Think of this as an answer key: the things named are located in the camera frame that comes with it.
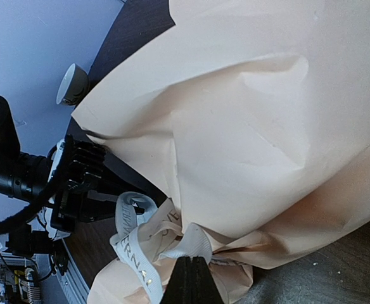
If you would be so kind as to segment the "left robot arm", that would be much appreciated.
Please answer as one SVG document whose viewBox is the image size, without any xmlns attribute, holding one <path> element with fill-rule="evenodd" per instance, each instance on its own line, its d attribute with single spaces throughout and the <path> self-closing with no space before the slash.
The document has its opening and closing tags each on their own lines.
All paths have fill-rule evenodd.
<svg viewBox="0 0 370 304">
<path fill-rule="evenodd" d="M 27 206 L 0 221 L 9 253 L 22 257 L 47 254 L 54 270 L 68 272 L 68 253 L 61 240 L 77 222 L 109 219 L 112 201 L 88 196 L 94 191 L 118 196 L 141 193 L 160 201 L 163 194 L 144 177 L 127 182 L 105 165 L 106 149 L 66 135 L 47 156 L 23 153 L 7 100 L 0 96 L 0 194 Z"/>
</svg>

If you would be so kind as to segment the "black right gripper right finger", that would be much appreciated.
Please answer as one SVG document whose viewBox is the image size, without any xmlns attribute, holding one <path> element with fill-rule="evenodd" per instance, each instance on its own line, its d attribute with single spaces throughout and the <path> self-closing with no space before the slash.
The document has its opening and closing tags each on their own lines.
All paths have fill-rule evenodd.
<svg viewBox="0 0 370 304">
<path fill-rule="evenodd" d="M 204 258 L 191 258 L 190 281 L 190 303 L 223 303 L 222 297 L 217 289 L 217 285 Z"/>
</svg>

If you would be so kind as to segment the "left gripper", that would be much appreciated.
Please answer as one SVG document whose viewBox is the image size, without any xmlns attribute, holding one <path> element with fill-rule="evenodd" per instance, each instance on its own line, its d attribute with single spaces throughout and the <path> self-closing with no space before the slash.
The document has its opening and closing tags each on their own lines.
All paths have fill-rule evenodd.
<svg viewBox="0 0 370 304">
<path fill-rule="evenodd" d="M 116 202 L 90 198 L 91 191 L 118 196 L 113 188 L 113 172 L 105 166 L 105 148 L 65 136 L 56 144 L 49 178 L 64 156 L 67 175 L 47 207 L 47 231 L 52 241 L 69 237 L 78 222 L 92 223 L 115 216 Z"/>
</svg>

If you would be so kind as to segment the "white ribbon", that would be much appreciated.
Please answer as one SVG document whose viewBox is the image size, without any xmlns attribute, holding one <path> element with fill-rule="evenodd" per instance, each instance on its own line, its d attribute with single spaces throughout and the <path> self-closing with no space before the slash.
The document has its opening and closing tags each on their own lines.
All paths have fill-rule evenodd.
<svg viewBox="0 0 370 304">
<path fill-rule="evenodd" d="M 120 261 L 137 275 L 152 303 L 163 298 L 162 274 L 154 266 L 160 260 L 180 257 L 212 259 L 212 247 L 204 230 L 192 223 L 182 232 L 181 215 L 167 199 L 161 206 L 148 196 L 126 192 L 118 197 L 117 233 L 110 243 Z"/>
</svg>

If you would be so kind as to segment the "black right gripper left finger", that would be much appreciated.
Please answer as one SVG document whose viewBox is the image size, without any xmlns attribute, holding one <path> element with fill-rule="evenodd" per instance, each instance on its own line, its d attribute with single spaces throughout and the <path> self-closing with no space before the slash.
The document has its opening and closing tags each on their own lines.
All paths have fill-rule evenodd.
<svg viewBox="0 0 370 304">
<path fill-rule="evenodd" d="M 177 259 L 166 286 L 161 304 L 191 303 L 191 259 L 188 256 Z"/>
</svg>

